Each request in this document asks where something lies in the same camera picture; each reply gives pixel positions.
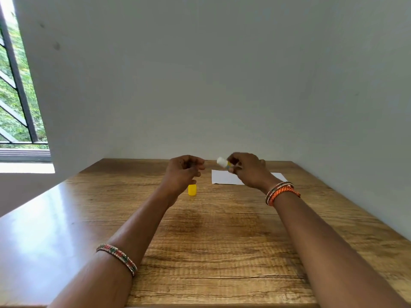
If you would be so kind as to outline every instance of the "window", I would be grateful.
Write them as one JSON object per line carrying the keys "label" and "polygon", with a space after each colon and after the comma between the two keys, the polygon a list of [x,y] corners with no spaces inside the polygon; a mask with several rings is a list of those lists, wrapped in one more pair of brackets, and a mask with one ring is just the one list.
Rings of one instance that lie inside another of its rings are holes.
{"label": "window", "polygon": [[13,0],[0,0],[0,161],[50,162]]}

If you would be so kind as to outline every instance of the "sheet of paper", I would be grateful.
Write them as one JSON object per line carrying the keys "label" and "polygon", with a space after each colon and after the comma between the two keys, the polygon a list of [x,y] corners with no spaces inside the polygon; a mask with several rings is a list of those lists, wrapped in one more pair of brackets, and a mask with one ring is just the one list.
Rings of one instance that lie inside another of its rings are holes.
{"label": "sheet of paper", "polygon": [[[282,181],[287,181],[281,173],[271,173]],[[217,171],[211,170],[211,183],[212,184],[225,184],[225,185],[244,185],[237,175],[231,174],[229,171]]]}

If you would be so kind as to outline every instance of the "bracelet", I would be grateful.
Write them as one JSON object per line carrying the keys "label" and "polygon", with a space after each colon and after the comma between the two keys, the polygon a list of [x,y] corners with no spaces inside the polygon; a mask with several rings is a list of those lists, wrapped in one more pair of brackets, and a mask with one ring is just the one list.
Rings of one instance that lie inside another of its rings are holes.
{"label": "bracelet", "polygon": [[108,254],[113,255],[115,258],[120,260],[123,264],[127,266],[127,268],[131,271],[131,275],[134,277],[136,272],[137,272],[137,266],[133,263],[133,261],[128,258],[128,256],[120,251],[118,248],[115,246],[112,246],[110,244],[100,244],[96,250],[98,251],[104,251],[107,252]]}
{"label": "bracelet", "polygon": [[301,194],[297,191],[294,190],[294,187],[291,186],[282,186],[279,189],[277,189],[270,197],[270,199],[268,200],[268,205],[271,207],[274,207],[274,200],[275,198],[280,194],[283,193],[285,191],[290,191],[292,193],[294,193],[297,197],[301,197]]}
{"label": "bracelet", "polygon": [[267,196],[265,197],[265,203],[267,205],[268,201],[270,200],[270,197],[273,195],[274,192],[276,192],[278,189],[280,189],[283,186],[291,186],[292,188],[294,188],[293,183],[291,183],[290,181],[282,181],[281,183],[275,185],[275,187],[273,189],[271,189],[271,191],[269,193],[267,193]]}

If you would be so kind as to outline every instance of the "person's left arm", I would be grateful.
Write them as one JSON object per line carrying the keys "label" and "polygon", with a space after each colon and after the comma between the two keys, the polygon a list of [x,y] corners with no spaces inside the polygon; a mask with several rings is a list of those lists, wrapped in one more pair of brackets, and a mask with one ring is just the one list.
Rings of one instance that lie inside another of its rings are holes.
{"label": "person's left arm", "polygon": [[[160,186],[106,242],[139,266],[164,213],[204,170],[204,160],[192,155],[171,159]],[[131,289],[131,273],[114,256],[97,252],[49,305],[49,308],[120,308]]]}

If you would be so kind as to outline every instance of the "person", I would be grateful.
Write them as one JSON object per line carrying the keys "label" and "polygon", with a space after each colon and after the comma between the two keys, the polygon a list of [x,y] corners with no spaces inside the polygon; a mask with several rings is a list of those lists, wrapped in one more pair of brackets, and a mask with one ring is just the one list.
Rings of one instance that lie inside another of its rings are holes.
{"label": "person", "polygon": [[[235,152],[230,172],[267,194],[280,180],[253,154]],[[168,208],[204,170],[204,160],[183,155],[169,161],[161,184],[108,244],[137,266]],[[314,295],[323,308],[408,307],[395,290],[302,199],[292,192],[275,198],[275,209],[298,252]],[[131,289],[130,270],[113,255],[98,251],[49,308],[120,308]]]}

